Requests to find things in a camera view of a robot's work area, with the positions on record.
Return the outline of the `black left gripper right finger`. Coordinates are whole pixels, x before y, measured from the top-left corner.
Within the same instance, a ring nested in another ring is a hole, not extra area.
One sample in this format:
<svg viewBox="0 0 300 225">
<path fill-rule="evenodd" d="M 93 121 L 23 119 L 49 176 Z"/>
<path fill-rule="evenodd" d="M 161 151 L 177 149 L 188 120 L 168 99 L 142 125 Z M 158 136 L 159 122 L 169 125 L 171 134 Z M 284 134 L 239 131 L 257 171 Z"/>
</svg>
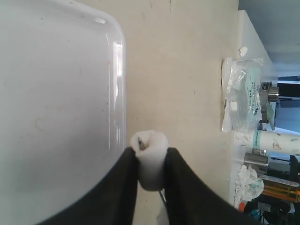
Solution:
<svg viewBox="0 0 300 225">
<path fill-rule="evenodd" d="M 168 148 L 164 162 L 164 189 L 171 225 L 256 225 L 214 193 L 193 172 L 176 148 Z"/>
</svg>

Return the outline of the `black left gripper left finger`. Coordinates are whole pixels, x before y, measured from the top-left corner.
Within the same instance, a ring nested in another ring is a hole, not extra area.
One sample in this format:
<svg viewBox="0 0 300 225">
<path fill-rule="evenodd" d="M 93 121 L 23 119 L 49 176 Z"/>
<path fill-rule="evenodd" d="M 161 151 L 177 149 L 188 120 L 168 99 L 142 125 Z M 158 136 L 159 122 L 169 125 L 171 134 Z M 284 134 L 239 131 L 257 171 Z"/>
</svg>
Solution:
<svg viewBox="0 0 300 225">
<path fill-rule="evenodd" d="M 43 225 L 131 225 L 138 186 L 138 161 L 124 149 L 109 173 L 85 196 Z"/>
</svg>

